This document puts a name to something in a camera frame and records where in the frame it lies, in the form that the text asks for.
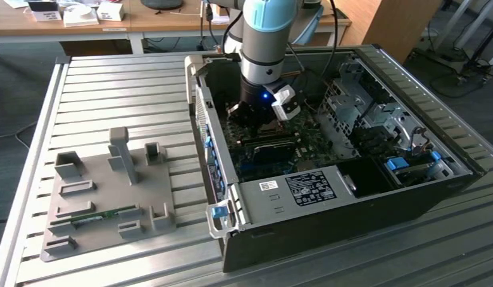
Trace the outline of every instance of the motherboard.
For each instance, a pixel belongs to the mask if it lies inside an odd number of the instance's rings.
[[[255,135],[228,119],[221,127],[240,182],[312,170],[339,160],[308,109],[289,122],[263,125]]]

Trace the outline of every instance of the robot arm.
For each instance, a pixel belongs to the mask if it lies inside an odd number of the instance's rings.
[[[224,47],[225,52],[239,51],[241,56],[241,94],[240,103],[229,110],[232,120],[253,129],[275,116],[280,121],[291,120],[300,107],[295,90],[280,79],[285,48],[289,41],[305,44],[311,40],[323,15],[321,0],[207,2],[243,10]],[[232,20],[239,13],[232,12]]]

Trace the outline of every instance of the aluminum extrusion table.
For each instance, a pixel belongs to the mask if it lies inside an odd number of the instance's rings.
[[[0,248],[0,286],[492,286],[493,147],[395,60],[372,47],[363,49],[491,171],[469,190],[416,221],[224,274],[220,247],[208,234],[185,103],[189,53],[75,57],[54,66]],[[131,148],[152,141],[168,147],[177,230],[42,262],[56,153],[108,152],[107,129],[115,126],[128,126]]]

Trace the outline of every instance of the wooden desk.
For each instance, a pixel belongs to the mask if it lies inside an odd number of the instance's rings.
[[[180,10],[156,11],[147,8],[140,0],[123,0],[125,16],[121,22],[101,21],[100,25],[64,28],[62,21],[36,22],[33,17],[22,13],[24,8],[13,9],[0,0],[0,43],[21,42],[62,42],[100,39],[129,39],[135,54],[144,53],[143,39],[163,37],[200,36],[200,0],[184,0]],[[325,16],[316,38],[320,45],[333,44],[333,17],[328,1]],[[348,19],[339,20],[339,38],[341,39]],[[227,25],[213,25],[213,32],[219,36]],[[204,26],[204,36],[209,36],[208,24]]]
[[[335,0],[353,24],[341,44],[380,44],[403,63],[441,0]]]
[[[111,33],[109,29],[128,32],[131,30],[129,1],[123,0],[127,15],[121,22],[101,21],[100,25],[64,28],[62,21],[36,22],[32,15],[22,13],[24,8],[13,9],[0,0],[0,36]]]

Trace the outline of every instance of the barcode label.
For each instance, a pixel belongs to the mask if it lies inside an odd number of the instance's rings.
[[[125,31],[127,28],[103,28],[103,32]]]
[[[261,182],[260,187],[261,187],[261,191],[265,191],[265,190],[272,190],[275,188],[279,188],[279,185],[276,181],[268,181],[268,182]]]

